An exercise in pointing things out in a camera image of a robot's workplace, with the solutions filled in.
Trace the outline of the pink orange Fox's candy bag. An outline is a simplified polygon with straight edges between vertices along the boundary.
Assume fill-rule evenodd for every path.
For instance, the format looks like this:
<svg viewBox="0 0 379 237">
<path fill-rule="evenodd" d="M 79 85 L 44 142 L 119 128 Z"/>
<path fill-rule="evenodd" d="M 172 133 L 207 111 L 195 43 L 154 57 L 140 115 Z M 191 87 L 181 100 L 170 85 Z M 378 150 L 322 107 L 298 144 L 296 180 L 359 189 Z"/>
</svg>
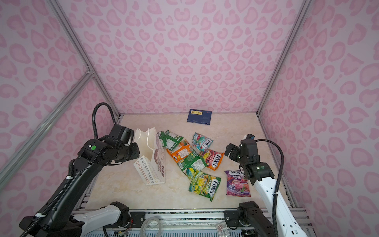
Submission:
<svg viewBox="0 0 379 237">
<path fill-rule="evenodd" d="M 217 170 L 223 160 L 224 153 L 207 149 L 200 152 L 200 157 L 206 162 L 207 167 L 211 170 Z"/>
</svg>

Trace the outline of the white paper bag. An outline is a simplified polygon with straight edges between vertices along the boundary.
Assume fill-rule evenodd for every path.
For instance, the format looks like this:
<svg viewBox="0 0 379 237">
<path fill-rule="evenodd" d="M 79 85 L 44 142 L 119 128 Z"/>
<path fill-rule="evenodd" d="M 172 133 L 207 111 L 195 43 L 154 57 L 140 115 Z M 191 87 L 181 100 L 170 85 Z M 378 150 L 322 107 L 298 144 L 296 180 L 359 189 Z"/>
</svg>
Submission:
<svg viewBox="0 0 379 237">
<path fill-rule="evenodd" d="M 156 129 L 147 131 L 137 129 L 134 142 L 137 143 L 140 158 L 134 163 L 144 184 L 147 186 L 164 184 L 166 182 L 165 150 Z"/>
</svg>

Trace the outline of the purple Fox's berries candy bag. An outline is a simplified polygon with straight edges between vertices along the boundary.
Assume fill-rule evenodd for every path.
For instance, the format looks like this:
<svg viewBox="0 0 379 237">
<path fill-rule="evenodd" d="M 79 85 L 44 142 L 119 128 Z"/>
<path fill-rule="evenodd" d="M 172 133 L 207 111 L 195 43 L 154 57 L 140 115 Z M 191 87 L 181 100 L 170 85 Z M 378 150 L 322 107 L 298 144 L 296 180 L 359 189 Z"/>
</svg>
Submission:
<svg viewBox="0 0 379 237">
<path fill-rule="evenodd" d="M 243 173 L 239 170 L 225 171 L 227 176 L 227 196 L 233 197 L 250 197 L 250 188 L 248 180 L 245 178 Z"/>
</svg>

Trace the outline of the teal Fox's mint candy bag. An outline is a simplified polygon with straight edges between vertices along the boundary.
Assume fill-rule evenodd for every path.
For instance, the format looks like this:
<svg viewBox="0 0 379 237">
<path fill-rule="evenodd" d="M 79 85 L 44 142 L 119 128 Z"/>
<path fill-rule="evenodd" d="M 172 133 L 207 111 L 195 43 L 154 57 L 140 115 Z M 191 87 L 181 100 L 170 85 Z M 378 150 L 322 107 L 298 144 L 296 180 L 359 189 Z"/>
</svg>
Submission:
<svg viewBox="0 0 379 237">
<path fill-rule="evenodd" d="M 202 134 L 195 133 L 192 138 L 192 146 L 196 147 L 200 151 L 205 151 L 208 149 L 211 144 L 213 143 L 213 140 L 211 138 L 208 138 Z"/>
</svg>

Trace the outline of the yellow green Fox's candy bag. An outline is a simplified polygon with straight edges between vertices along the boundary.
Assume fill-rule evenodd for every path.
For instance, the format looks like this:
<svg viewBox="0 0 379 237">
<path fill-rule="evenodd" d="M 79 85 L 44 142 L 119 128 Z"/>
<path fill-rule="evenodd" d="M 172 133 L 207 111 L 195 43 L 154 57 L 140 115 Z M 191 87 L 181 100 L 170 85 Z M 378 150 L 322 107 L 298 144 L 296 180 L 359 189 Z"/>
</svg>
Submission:
<svg viewBox="0 0 379 237">
<path fill-rule="evenodd" d="M 215 194 L 221 184 L 221 178 L 196 171 L 190 181 L 189 192 L 198 194 L 213 201 Z"/>
</svg>

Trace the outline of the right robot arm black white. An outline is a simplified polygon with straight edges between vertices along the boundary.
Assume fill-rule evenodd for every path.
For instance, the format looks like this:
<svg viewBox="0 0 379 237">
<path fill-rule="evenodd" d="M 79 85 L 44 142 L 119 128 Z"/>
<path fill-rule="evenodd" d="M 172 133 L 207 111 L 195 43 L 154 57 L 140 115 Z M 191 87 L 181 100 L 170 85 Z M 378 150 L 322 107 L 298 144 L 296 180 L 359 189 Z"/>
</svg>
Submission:
<svg viewBox="0 0 379 237">
<path fill-rule="evenodd" d="M 277 177 L 268 163 L 260 160 L 258 142 L 267 142 L 279 151 L 281 161 Z M 255 187 L 271 217 L 269 221 L 254 201 L 243 202 L 237 209 L 240 224 L 253 227 L 261 237 L 306 237 L 279 190 L 284 167 L 284 153 L 279 145 L 247 134 L 239 146 L 229 144 L 225 155 L 239 164 L 242 174 Z"/>
</svg>

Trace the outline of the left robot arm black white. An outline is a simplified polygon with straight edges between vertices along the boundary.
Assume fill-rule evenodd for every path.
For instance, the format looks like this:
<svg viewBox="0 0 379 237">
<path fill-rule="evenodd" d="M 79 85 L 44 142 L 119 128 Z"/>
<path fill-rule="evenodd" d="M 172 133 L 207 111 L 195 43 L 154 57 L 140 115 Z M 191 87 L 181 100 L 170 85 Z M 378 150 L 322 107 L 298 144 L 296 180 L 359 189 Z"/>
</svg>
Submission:
<svg viewBox="0 0 379 237">
<path fill-rule="evenodd" d="M 134 130 L 114 125 L 110 134 L 88 140 L 69 162 L 68 174 L 53 196 L 33 216 L 22 219 L 21 236 L 79 237 L 84 221 L 74 219 L 72 211 L 95 176 L 105 166 L 116 166 L 140 157 Z"/>
</svg>

